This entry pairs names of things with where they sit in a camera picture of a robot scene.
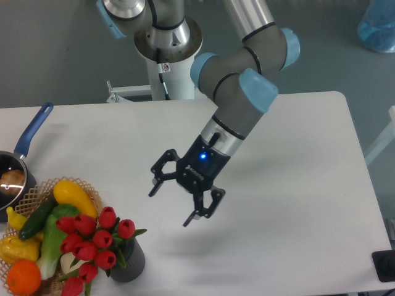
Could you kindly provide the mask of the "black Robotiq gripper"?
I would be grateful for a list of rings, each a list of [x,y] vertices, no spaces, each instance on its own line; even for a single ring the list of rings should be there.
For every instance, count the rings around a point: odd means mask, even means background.
[[[148,196],[153,197],[165,181],[176,179],[179,185],[193,195],[194,210],[183,223],[183,227],[187,227],[192,220],[201,217],[209,219],[226,194],[224,189],[213,186],[213,183],[229,160],[230,156],[214,150],[204,142],[202,136],[195,139],[182,158],[178,156],[175,149],[166,150],[151,167],[154,186]],[[176,171],[163,172],[168,162],[177,163]],[[208,207],[205,207],[204,192],[208,190],[212,201]]]

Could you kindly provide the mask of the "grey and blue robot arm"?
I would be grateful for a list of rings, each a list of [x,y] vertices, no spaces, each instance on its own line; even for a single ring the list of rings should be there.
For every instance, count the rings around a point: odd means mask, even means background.
[[[225,1],[242,48],[221,58],[200,53],[202,31],[183,1],[98,1],[116,38],[131,36],[145,59],[152,99],[192,99],[195,91],[217,109],[184,156],[167,150],[151,171],[154,189],[174,179],[193,196],[191,220],[212,216],[225,195],[214,180],[278,95],[267,75],[297,61],[292,30],[277,27],[265,1]]]

